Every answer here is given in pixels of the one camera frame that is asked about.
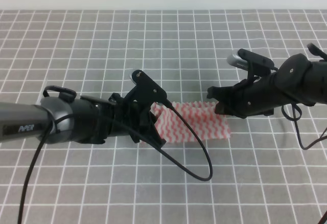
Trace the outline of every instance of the logo on arm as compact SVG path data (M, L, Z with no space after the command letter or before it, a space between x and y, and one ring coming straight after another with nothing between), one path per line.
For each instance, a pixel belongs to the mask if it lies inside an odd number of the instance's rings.
M21 127L19 127L18 133L31 131L31 130L33 130L33 128L34 128L34 124L21 126Z

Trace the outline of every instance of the white grid mat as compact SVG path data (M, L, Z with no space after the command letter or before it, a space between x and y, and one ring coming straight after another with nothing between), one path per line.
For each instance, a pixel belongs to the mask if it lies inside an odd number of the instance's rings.
M279 67L313 42L327 50L327 10L0 11L0 100L34 104L46 85L109 98L143 69L171 101L206 101L208 87L246 77L226 63L245 48ZM301 106L303 141L327 126L327 108ZM230 140L207 141L214 165L199 182L128 137L104 145L46 145L34 169L25 223L315 223L327 209L327 144L300 150L280 109L228 118ZM0 144L0 223L16 223L36 139ZM165 146L208 174L195 143Z

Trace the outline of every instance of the tabletop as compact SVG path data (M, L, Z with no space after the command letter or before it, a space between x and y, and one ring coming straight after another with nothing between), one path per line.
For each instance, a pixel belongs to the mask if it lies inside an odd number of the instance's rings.
M327 50L327 10L0 11L0 100L35 104L46 85L108 99L127 94L144 70L171 101L207 101L210 86L246 72L229 66L245 48L279 67L289 56ZM327 106L303 111L305 143L327 126ZM45 145L34 169L25 223L316 223L327 210L327 142L299 148L280 108L270 117L228 117L231 137L205 145L214 166L200 182L129 137L103 145ZM0 144L0 223L16 223L35 138ZM196 143L165 146L200 175Z

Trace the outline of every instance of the black cable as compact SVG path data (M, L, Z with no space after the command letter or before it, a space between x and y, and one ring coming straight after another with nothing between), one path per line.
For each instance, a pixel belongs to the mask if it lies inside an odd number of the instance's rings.
M323 136L326 131L327 131L327 127L325 128L325 130L322 132L321 136L313 141L312 143L310 143L308 146L304 147L304 145L302 144L302 140L301 140L301 136L300 136L300 131L298 129L298 124L297 124L297 121L301 118L302 116L302 110L300 109L300 107L298 107L296 104L291 104L292 105L292 113L293 113L293 117L289 117L286 113L285 113L285 110L284 110L284 106L282 106L282 113L284 115L284 117L289 120L289 121L293 121L294 124L295 124L295 129L296 129L296 135L297 135L297 139L298 139L298 142L299 142L299 145L301 147L301 149L303 150L308 150L310 149L311 147L313 147L315 144L317 144L318 142L320 141L323 141L325 139L327 139L327 136ZM299 117L296 117L296 114L295 114L295 110L297 110L300 114ZM325 222L327 221L327 211L324 213L324 215L322 216L322 218L320 219L319 223L318 224L325 224Z
M29 167L29 170L27 171L27 174L26 174L26 177L25 177L25 181L24 181L24 185L22 187L22 192L21 192L21 198L20 198L20 204L19 204L19 212L18 212L18 221L17 223L18 224L21 224L22 223L22 217L23 217L23 211L24 211L24 204L25 204L25 197L26 197L26 192L27 192L27 187L29 185L29 181L30 181L30 178L31 178L31 175L32 175L32 171L33 171L33 168L35 166L35 163L36 163L36 160L37 158L39 157L39 154L41 152L41 149L44 145L44 143L46 142L47 138L49 137L49 134L52 130L52 126L53 126L53 123L51 122L48 127L45 129L45 132L44 132L44 135L42 137L42 140L40 141L35 153L34 153L34 156L33 156L33 159L31 161L31 164L30 164L30 167Z
M203 178L203 177L200 177L198 175L196 175L195 173L191 172L189 169L187 169L185 166L183 166L182 164L180 164L178 161L176 161L173 157L171 157L169 154L167 154L165 151L163 151L162 149L160 148L155 148L158 152L160 152L162 155L164 155L167 159L169 159L171 162L173 162L175 165L177 165L180 169L182 169L183 171L185 171L187 174L193 176L194 178L200 180L200 181L209 181L212 177L213 177L213 166L212 166L212 163L211 163L211 160L210 160L210 157L202 143L202 141L200 140L200 138L197 136L197 134L194 132L194 130L190 127L190 125L187 123L187 121L176 111L176 109L171 106L172 108L170 108L181 120L182 122L186 125L186 127L191 131L191 133L195 136L195 138L197 139L197 141L199 142L200 146L202 147L203 151L204 151L204 154L207 158L207 161L208 161L208 164L209 164L209 176L207 178ZM144 137L142 134L140 134L139 132L137 132L136 130L130 128L129 126L126 126L125 124L121 123L121 122L118 122L112 118L109 118L109 117L106 117L106 116L102 116L102 115L90 115L90 114L85 114L85 115L77 115L77 114L69 114L69 115L66 115L66 116L63 116L59 119L57 119L55 122L54 122L54 125L57 126L58 123L62 122L63 120L66 120L68 118L97 118L97 119L103 119L103 120L106 120L106 121L109 121L111 123L113 123L114 125L116 126L119 126L120 128L123 128L127 131L129 131L130 133L133 133L134 135L136 135L139 139L141 139L142 141L144 142L147 142L149 143L150 140L148 140L146 137ZM47 138L49 137L49 134L52 130L52 127L53 127L53 123L50 123L50 125L46 128L45 130L45 133L44 133L44 136L42 137L35 153L34 153L34 156L33 156L33 159L31 161L31 164L30 164L30 167L29 167L29 170L26 174L26 178L25 178L25 181L24 181L24 185L23 185L23 188L22 188L22 192L21 192L21 198L20 198L20 204L19 204L19 213L18 213L18 221L17 221L17 224L21 224L22 223L22 217L23 217L23 212L24 212L24 204L25 204L25 198L26 198L26 192L27 192L27 187L28 187L28 183L29 183L29 180L30 180L30 177L32 175L32 171L33 171L33 168L34 168L34 165L36 163L36 160L41 152L41 149L44 145L44 143L46 142Z
M187 121L185 121L185 119L175 110L175 108L173 108L172 111L182 120L182 122L187 126L187 128L195 136L195 138L199 142L200 146L202 147L202 149L204 151L204 154L205 154L205 156L207 158L208 165L209 165L209 176L207 178L200 177L200 176L196 175L195 173L191 172L186 167L184 167L182 164L180 164L178 161L176 161L173 157L171 157L169 154L167 154L162 149L155 148L155 147L154 147L154 149L156 149L158 152L160 152L162 155L164 155L167 159L169 159L171 162L173 162L175 165L177 165L180 169L182 169L183 171L185 171L187 174L193 176L195 179L198 179L199 181L203 181L203 182L210 181L210 179L213 177L213 167L212 167L212 163L211 163L210 157L209 157L209 155L208 155L208 153L207 153L207 151L206 151L206 149L205 149L202 141L196 135L196 133L194 132L194 130L189 126L189 124L187 123ZM69 114L69 115L66 115L66 116L63 116L63 117L57 119L55 123L58 124L58 123L62 122L65 119L68 119L68 118L79 118L79 117L82 117L82 115ZM85 115L84 117L88 117L88 118L91 118L91 117L94 118L94 117L96 117L96 118L99 118L99 119L107 120L107 121L109 121L109 122L111 122L111 123L113 123L113 124L115 124L115 125L123 128L123 129L127 130L128 132L133 133L134 135L136 135L142 141L144 141L146 143L149 143L150 142L150 140L148 138L144 137L142 134L140 134L136 130L130 128L129 126L127 126L127 125L125 125L123 123L117 122L114 119L111 119L111 118L108 118L108 117L102 116L102 115Z
M299 111L301 109L296 104L292 104L293 120L290 120L288 117L286 117L286 119L294 122L295 129L296 129L297 139L298 139L298 142L299 142L299 145L300 145L301 149L308 150L311 147L313 147L315 144L317 144L318 142L327 139L327 136L323 136L326 133L326 131L327 131L327 128L326 128L323 131L323 133L321 134L321 136L317 140L313 141L308 146L304 147L304 145L302 144L302 140L301 140L301 136L300 136L300 131L299 131L298 124L297 124L297 121L299 120L299 118L296 117L295 110Z

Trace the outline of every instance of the wavy striped towel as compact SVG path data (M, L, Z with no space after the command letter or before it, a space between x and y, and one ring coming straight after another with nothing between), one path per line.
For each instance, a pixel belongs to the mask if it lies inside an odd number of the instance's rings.
M215 114L215 102L173 102L175 109L188 122L201 140L226 139L230 129L224 115ZM196 138L179 117L164 105L153 103L151 112L156 116L155 127L169 143L194 142Z

